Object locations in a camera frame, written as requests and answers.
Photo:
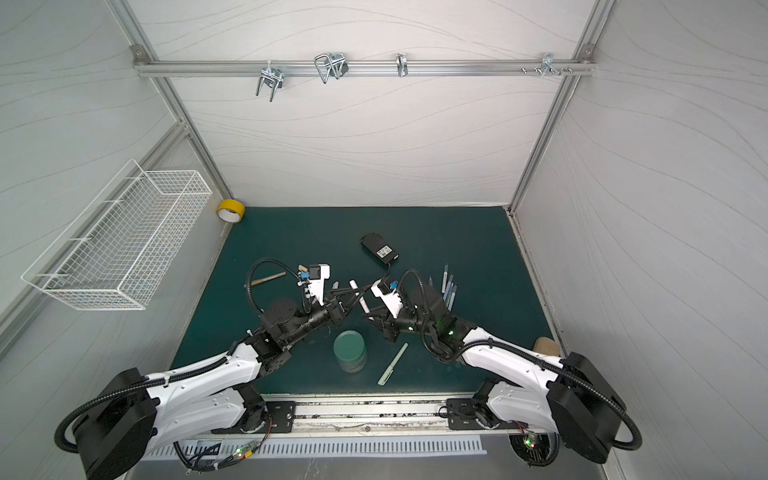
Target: white wall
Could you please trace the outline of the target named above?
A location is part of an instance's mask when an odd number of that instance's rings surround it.
[[[160,169],[198,170],[212,185],[186,139]],[[219,202],[214,193],[146,310],[78,312],[52,300],[3,357],[3,478],[84,478],[80,457],[59,451],[53,431],[117,373],[134,366],[141,373],[156,372],[170,365],[225,238],[224,222],[216,216]]]
[[[570,58],[594,0],[131,0],[162,60]],[[249,206],[502,205],[557,78],[174,79]]]
[[[768,472],[768,5],[621,0],[518,210],[629,479]]]
[[[0,5],[0,313],[19,276],[174,124],[99,0]]]
[[[131,62],[101,0],[0,6],[0,313],[61,229],[174,125]],[[160,167],[203,170],[186,139]],[[223,241],[219,202],[214,194],[145,311],[45,304],[0,361],[0,477],[84,478],[53,431],[121,370],[170,363]]]

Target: metal hook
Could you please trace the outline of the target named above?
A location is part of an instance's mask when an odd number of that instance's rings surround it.
[[[315,68],[317,68],[317,73],[320,74],[320,80],[323,83],[328,83],[331,73],[338,80],[349,70],[343,53],[322,53],[317,55],[315,57]]]
[[[398,53],[395,61],[397,62],[397,76],[405,77],[408,74],[408,58],[406,58],[406,54]]]
[[[266,68],[261,69],[261,76],[259,76],[259,83],[256,86],[257,97],[259,96],[259,92],[261,91],[262,85],[266,85],[267,87],[272,89],[272,91],[270,92],[270,101],[272,101],[275,98],[275,91],[277,91],[278,88],[283,87],[283,74],[280,73],[280,70],[267,64]]]
[[[541,59],[541,67],[537,68],[536,71],[539,73],[540,76],[544,76],[547,74],[555,74],[560,75],[562,74],[562,70],[558,70],[557,68],[552,66],[552,62],[554,60],[554,56],[551,53],[545,53],[544,57]]]

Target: marker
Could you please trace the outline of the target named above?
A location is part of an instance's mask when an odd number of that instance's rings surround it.
[[[357,288],[357,283],[355,282],[355,280],[350,280],[349,281],[349,286],[351,286],[352,288]],[[358,292],[358,293],[355,294],[355,296],[359,296],[359,295],[362,295],[362,292]],[[366,299],[365,298],[361,298],[360,299],[360,306],[362,307],[362,311],[363,312],[371,313],[371,311],[368,310],[368,305],[366,305]]]
[[[448,279],[448,286],[445,288],[445,292],[442,296],[442,301],[445,302],[445,305],[448,305],[448,297],[451,295],[451,287],[453,286],[453,274],[451,274],[451,278]]]
[[[451,308],[453,308],[453,299],[456,298],[456,285],[453,286],[453,290],[451,291],[451,299],[448,302],[448,311],[451,311]]]
[[[389,380],[389,377],[392,376],[392,372],[395,371],[395,365],[397,365],[397,362],[400,360],[400,357],[405,352],[405,350],[408,348],[408,343],[402,346],[399,352],[397,352],[397,355],[395,355],[395,359],[392,361],[392,363],[389,364],[388,367],[386,367],[386,370],[384,370],[384,373],[382,374],[382,378],[379,379],[378,384],[384,385],[387,380]]]
[[[445,281],[448,279],[448,264],[445,264],[445,271],[442,273],[442,290],[440,293],[445,293]]]

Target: floor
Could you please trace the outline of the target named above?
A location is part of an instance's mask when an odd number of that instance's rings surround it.
[[[494,335],[526,348],[539,336],[550,336],[548,324],[500,207],[348,207],[248,208],[234,225],[206,286],[173,363],[183,366],[225,351],[247,329],[259,325],[243,288],[248,267],[261,257],[274,257],[290,266],[328,263],[331,279],[345,286],[349,279],[367,285],[386,267],[359,239],[381,235],[400,254],[392,265],[399,278],[416,268],[426,280],[442,282],[445,264],[458,286],[453,312]],[[263,266],[257,277],[280,272]],[[264,306],[281,296],[298,301],[288,276],[254,287]],[[370,293],[370,306],[379,305]],[[333,340],[341,331],[362,334],[368,362],[360,372],[347,373],[333,357]],[[409,348],[385,386],[377,380],[400,346]],[[353,313],[340,329],[322,329],[296,345],[293,357],[274,374],[258,381],[263,393],[471,392],[488,376],[484,370],[437,362],[421,347],[417,335],[400,336],[397,344]]]
[[[266,478],[283,480],[400,480],[402,478],[440,478],[441,480],[471,480],[481,475],[483,480],[603,480],[600,465],[589,462],[561,448],[558,458],[546,468],[529,468],[517,458],[506,435],[483,435],[486,455],[426,458],[292,458],[249,459],[218,472],[207,472],[205,480],[251,480]],[[128,479],[187,480],[179,461],[139,462]]]

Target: wooden stick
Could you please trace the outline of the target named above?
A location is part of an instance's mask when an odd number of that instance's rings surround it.
[[[259,278],[258,280],[254,280],[250,283],[251,286],[258,285],[259,283],[269,282],[270,280],[275,280],[276,278],[280,278],[283,275],[285,275],[285,272],[275,273],[274,275],[265,276],[264,278]]]

